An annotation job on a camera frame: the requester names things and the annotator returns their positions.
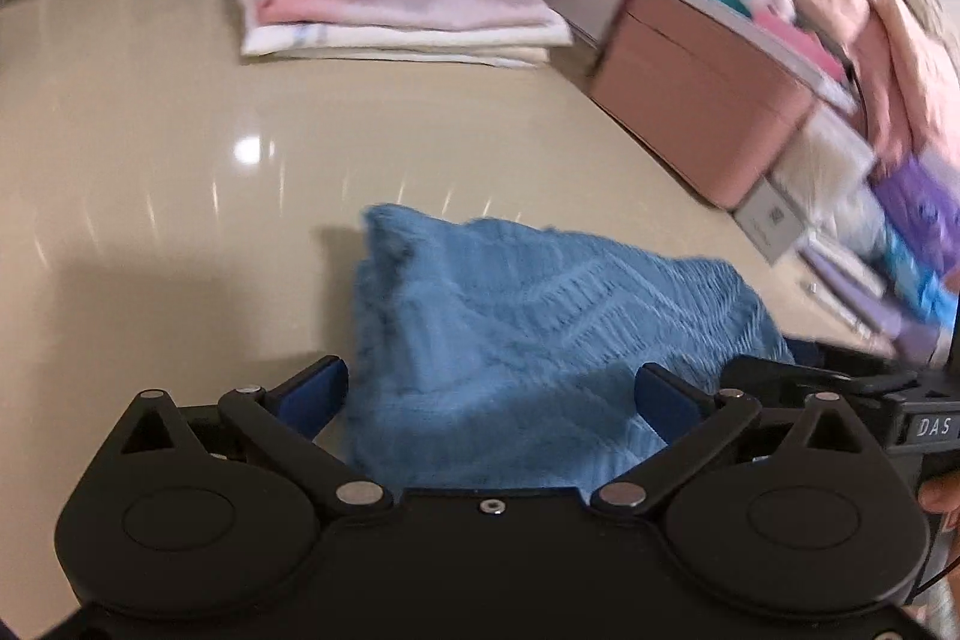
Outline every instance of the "stack of folded towels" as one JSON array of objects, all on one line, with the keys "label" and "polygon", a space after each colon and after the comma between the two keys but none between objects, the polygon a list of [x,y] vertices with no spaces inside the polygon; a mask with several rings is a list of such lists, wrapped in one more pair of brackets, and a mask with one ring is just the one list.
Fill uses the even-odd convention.
[{"label": "stack of folded towels", "polygon": [[246,56],[531,67],[572,43],[542,0],[237,0]]}]

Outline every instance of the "purple bag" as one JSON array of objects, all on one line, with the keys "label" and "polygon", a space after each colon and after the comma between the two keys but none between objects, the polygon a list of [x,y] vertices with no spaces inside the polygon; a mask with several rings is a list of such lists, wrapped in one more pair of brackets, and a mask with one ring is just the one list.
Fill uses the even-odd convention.
[{"label": "purple bag", "polygon": [[957,267],[960,205],[916,158],[877,183],[874,194],[917,261],[941,277]]}]

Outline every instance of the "blue towel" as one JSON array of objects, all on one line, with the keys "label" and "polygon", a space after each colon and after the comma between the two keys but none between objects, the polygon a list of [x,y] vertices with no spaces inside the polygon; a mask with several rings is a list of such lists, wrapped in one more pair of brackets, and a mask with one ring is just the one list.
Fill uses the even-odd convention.
[{"label": "blue towel", "polygon": [[592,491],[664,447],[635,410],[642,363],[712,392],[737,354],[792,362],[728,263],[394,205],[365,218],[347,450],[392,488]]}]

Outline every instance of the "screw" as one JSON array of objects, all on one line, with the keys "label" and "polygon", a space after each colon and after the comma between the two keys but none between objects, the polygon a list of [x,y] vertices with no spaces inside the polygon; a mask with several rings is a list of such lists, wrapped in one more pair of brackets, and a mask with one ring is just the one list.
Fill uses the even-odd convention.
[{"label": "screw", "polygon": [[353,480],[352,482],[345,482],[337,489],[337,499],[344,504],[353,504],[354,506],[376,504],[383,499],[383,489],[369,480]]},{"label": "screw", "polygon": [[480,512],[487,515],[503,515],[507,511],[507,503],[499,499],[485,499],[480,503]]},{"label": "screw", "polygon": [[636,507],[643,504],[647,492],[642,485],[633,482],[609,482],[600,489],[600,499],[614,507]]}]

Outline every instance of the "triangular cutout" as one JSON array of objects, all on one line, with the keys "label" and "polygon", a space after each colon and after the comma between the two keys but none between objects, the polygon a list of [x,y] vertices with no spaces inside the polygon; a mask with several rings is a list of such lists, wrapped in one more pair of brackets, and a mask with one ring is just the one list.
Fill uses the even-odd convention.
[{"label": "triangular cutout", "polygon": [[142,453],[143,451],[162,451],[173,448],[174,441],[163,424],[163,418],[156,410],[144,413],[133,434],[124,445],[123,453]]},{"label": "triangular cutout", "polygon": [[821,451],[842,451],[844,453],[860,453],[860,443],[847,429],[839,413],[826,411],[817,421],[817,428],[813,429],[813,436],[808,442],[809,448]]}]

